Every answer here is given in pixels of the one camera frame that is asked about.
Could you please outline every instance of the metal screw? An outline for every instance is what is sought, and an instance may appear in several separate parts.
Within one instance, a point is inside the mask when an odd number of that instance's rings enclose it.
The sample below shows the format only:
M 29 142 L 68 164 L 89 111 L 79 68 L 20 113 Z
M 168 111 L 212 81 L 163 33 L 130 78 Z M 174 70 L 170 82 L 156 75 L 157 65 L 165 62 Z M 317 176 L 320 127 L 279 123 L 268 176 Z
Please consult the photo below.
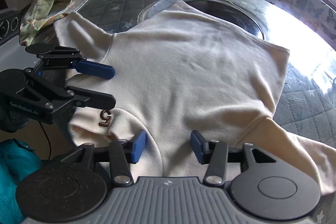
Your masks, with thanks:
M 128 176 L 116 176 L 114 177 L 114 181 L 118 184 L 127 184 L 131 182 L 131 179 Z
M 219 176 L 208 176 L 206 177 L 205 181 L 213 185 L 220 184 L 223 182 L 222 178 Z
M 54 107 L 54 105 L 52 103 L 46 103 L 45 107 L 49 108 L 49 109 L 52 109 Z

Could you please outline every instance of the star pattern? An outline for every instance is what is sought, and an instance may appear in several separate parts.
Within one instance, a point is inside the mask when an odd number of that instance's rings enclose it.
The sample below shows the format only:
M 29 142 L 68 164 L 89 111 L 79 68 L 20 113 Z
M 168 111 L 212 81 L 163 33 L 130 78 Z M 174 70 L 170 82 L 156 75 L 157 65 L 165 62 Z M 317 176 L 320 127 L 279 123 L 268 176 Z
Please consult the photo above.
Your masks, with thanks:
M 322 219 L 324 218 L 323 210 L 320 212 L 319 215 L 316 216 L 316 218 L 317 218 L 316 224 L 321 224 Z
M 119 6 L 119 5 L 116 6 L 116 7 L 111 8 L 111 10 L 113 10 L 113 11 L 117 11 L 117 10 L 119 10 L 119 9 L 120 9 L 120 6 Z
M 129 22 L 125 22 L 125 24 L 124 24 L 124 28 L 127 28 L 127 29 L 129 29 L 132 26 L 133 26 L 133 23 L 132 23 L 131 20 Z

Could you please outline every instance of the table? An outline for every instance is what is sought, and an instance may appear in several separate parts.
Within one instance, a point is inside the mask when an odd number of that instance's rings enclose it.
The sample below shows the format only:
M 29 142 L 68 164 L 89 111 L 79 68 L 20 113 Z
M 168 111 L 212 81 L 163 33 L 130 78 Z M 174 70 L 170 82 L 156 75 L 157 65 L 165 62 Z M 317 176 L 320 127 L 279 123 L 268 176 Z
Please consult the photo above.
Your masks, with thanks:
M 137 24 L 138 14 L 157 0 L 90 0 L 79 13 L 107 32 L 123 32 Z M 229 0 L 248 11 L 265 39 L 290 49 L 283 93 L 274 120 L 285 130 L 335 147 L 335 51 L 302 22 L 264 0 Z M 336 222 L 334 195 L 321 200 L 326 220 Z

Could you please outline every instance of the teal jacket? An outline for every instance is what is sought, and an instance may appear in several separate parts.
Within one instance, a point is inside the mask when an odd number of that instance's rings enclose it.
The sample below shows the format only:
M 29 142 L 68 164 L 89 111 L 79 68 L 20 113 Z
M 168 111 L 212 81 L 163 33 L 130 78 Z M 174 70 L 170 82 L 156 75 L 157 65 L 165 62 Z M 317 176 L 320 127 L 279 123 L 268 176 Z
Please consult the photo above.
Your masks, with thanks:
M 19 181 L 42 167 L 26 143 L 17 139 L 0 142 L 0 223 L 18 224 L 24 218 L 15 200 Z

